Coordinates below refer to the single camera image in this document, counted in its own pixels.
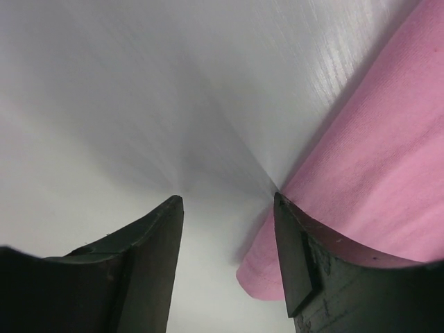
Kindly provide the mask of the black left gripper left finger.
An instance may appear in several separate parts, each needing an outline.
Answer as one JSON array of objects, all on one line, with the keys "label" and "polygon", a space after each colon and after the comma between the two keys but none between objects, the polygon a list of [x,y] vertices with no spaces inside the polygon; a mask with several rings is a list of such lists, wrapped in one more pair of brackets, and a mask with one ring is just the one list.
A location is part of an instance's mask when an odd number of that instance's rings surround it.
[{"label": "black left gripper left finger", "polygon": [[1,248],[2,332],[165,332],[184,221],[172,196],[63,257]]}]

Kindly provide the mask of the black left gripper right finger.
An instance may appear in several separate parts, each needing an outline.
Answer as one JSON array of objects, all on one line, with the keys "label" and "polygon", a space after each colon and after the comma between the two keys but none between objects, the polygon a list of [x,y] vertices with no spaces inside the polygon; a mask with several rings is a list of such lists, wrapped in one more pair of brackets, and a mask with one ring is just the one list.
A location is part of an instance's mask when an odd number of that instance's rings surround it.
[{"label": "black left gripper right finger", "polygon": [[442,332],[443,263],[364,246],[282,194],[273,216],[285,303],[297,332]]}]

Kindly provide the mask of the pink t shirt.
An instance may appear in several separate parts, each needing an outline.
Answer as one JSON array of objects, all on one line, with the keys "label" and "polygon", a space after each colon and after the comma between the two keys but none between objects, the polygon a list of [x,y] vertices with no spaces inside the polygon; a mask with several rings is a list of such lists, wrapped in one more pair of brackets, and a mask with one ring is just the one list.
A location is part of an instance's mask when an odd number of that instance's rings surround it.
[{"label": "pink t shirt", "polygon": [[421,1],[284,190],[370,248],[443,258],[443,2]]}]

